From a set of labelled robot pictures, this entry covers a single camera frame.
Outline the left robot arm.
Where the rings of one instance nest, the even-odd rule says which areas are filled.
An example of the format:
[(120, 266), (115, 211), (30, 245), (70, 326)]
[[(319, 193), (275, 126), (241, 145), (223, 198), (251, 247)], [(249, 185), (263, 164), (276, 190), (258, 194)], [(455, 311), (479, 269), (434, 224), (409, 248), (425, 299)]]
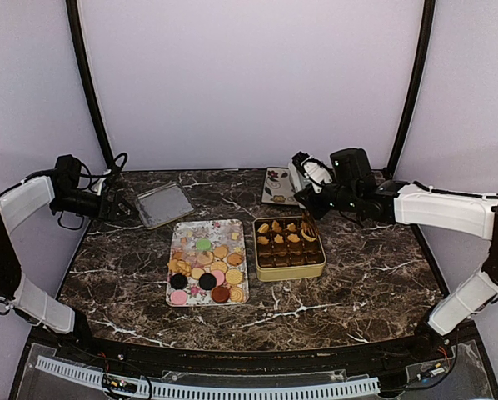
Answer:
[(51, 239), (55, 228), (48, 218), (70, 213), (85, 221), (117, 222), (134, 218), (137, 210), (113, 184), (127, 163), (116, 156), (105, 172), (93, 174), (71, 154), (57, 158), (54, 167), (27, 175), (0, 193), (0, 316), (18, 315), (34, 326), (69, 337), (67, 349), (82, 363), (100, 356), (99, 343), (90, 338), (83, 312), (58, 301), (35, 273), (46, 273), (50, 262), (59, 263), (56, 249), (63, 240)]

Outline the flower shaped cookie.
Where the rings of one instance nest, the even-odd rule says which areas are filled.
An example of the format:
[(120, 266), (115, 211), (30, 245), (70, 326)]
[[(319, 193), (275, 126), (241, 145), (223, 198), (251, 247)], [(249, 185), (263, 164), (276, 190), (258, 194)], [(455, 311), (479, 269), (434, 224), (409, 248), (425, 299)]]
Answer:
[(282, 231), (282, 226), (281, 224), (277, 221), (277, 220), (274, 220), (271, 224), (271, 228), (274, 232), (281, 232)]
[(287, 225), (286, 229), (290, 232), (295, 232), (296, 231), (296, 224), (291, 222)]

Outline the floral cookie tray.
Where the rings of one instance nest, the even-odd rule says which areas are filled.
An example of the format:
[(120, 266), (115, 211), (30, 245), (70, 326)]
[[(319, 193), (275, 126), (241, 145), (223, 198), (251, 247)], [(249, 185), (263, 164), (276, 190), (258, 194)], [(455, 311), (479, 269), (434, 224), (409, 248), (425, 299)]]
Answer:
[[(196, 241), (207, 238), (212, 246), (209, 251), (196, 249)], [(250, 297), (247, 269), (247, 255), (244, 242), (243, 224), (238, 219), (180, 222), (172, 234), (170, 257), (167, 263), (166, 301), (171, 307), (204, 307), (241, 304), (239, 302), (215, 303), (211, 292), (199, 287), (198, 279), (203, 273), (228, 269), (237, 269), (244, 274), (241, 283), (235, 285), (244, 290), (246, 301)], [(182, 306), (172, 305), (170, 295), (175, 289), (170, 285), (170, 278), (175, 273), (183, 273), (188, 280), (182, 289), (187, 293), (187, 303)]]

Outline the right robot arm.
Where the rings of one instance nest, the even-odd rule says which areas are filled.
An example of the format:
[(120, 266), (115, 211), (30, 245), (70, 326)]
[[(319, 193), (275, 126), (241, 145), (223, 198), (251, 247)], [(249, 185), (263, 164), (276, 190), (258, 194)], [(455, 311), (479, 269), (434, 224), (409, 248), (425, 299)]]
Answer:
[(440, 346), (437, 334), (451, 333), (462, 321), (498, 297), (498, 193), (468, 193), (436, 189), (417, 181), (377, 182), (366, 151), (334, 152), (326, 165), (305, 152), (288, 164), (294, 197), (309, 231), (331, 210), (353, 213), (358, 220), (425, 225), (467, 233), (489, 242), (482, 265), (441, 300), (422, 330), (407, 344), (407, 353), (424, 362)]

